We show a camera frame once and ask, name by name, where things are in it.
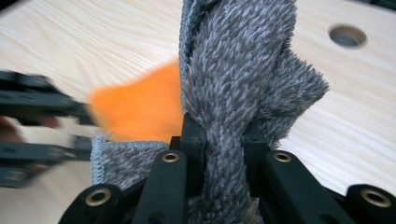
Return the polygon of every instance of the orange fabric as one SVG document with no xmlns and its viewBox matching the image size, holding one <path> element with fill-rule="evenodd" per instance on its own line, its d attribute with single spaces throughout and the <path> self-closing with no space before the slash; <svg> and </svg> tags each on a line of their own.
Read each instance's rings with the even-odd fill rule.
<svg viewBox="0 0 396 224">
<path fill-rule="evenodd" d="M 123 86 L 94 91 L 93 119 L 110 140 L 156 140 L 169 143 L 181 135 L 183 115 L 177 62 L 171 62 Z"/>
</svg>

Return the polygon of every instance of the gray fuzzy cloth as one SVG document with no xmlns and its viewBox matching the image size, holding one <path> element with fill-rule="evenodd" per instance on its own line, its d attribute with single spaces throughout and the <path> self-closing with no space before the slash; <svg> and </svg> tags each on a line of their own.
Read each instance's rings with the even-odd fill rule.
<svg viewBox="0 0 396 224">
<path fill-rule="evenodd" d="M 276 149 L 292 124 L 328 90 L 289 49 L 294 0 L 185 0 L 180 29 L 184 112 L 207 140 L 205 183 L 189 223 L 256 223 L 241 138 L 254 119 Z M 93 140 L 92 183 L 125 189 L 149 173 L 158 142 Z"/>
</svg>

